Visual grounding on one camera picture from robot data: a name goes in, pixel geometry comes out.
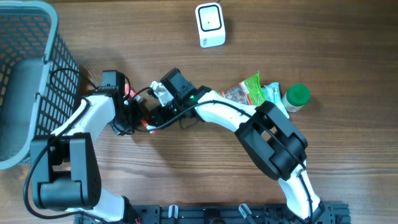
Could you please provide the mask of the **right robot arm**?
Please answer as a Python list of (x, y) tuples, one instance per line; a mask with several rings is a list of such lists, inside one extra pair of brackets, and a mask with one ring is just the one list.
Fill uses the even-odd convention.
[(193, 115), (232, 131), (258, 169), (279, 182), (287, 208), (302, 221), (315, 223), (322, 202), (307, 174), (307, 140), (275, 104), (239, 104), (206, 86), (168, 90), (158, 84), (149, 91), (160, 101), (157, 129)]

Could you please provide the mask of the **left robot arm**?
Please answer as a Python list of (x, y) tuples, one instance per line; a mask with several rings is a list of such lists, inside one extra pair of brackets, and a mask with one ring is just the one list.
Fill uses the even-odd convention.
[(33, 216), (52, 220), (78, 215), (102, 223), (139, 223), (126, 197), (102, 188), (93, 147), (107, 124), (119, 134), (131, 131), (141, 119), (134, 114), (135, 98), (118, 91), (83, 97), (66, 123), (51, 135), (32, 140), (23, 199)]

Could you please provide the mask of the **green lid jar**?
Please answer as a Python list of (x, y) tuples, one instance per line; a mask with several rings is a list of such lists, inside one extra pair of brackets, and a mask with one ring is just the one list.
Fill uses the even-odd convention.
[(311, 99), (311, 92), (303, 84), (294, 84), (282, 97), (282, 103), (288, 112), (297, 112)]

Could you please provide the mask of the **teal translucent packet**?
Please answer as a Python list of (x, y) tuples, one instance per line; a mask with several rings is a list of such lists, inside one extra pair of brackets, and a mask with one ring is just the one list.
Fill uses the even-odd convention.
[(279, 83), (274, 82), (268, 85), (264, 85), (262, 90), (266, 96), (266, 100), (270, 101), (271, 103), (275, 104), (278, 109), (284, 114), (284, 116), (289, 119), (290, 116), (282, 102), (282, 97), (280, 95)]

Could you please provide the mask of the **red stick packet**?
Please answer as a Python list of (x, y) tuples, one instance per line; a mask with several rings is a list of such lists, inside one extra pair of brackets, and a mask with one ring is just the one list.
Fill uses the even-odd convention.
[(137, 94), (130, 84), (125, 84), (124, 96), (127, 98), (124, 100), (124, 104), (130, 109), (132, 131), (143, 128), (143, 130), (150, 130), (149, 133), (154, 135), (157, 130), (153, 131), (152, 129), (155, 129), (155, 126), (149, 124), (149, 114), (147, 109), (144, 108), (144, 97), (141, 95), (143, 92), (145, 90)]

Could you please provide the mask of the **green snack bag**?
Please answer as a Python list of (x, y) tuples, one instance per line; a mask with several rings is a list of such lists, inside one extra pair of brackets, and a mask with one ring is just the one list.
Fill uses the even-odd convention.
[(219, 94), (223, 98), (244, 105), (261, 106), (266, 100), (265, 93), (260, 85), (260, 72), (228, 90), (219, 92)]

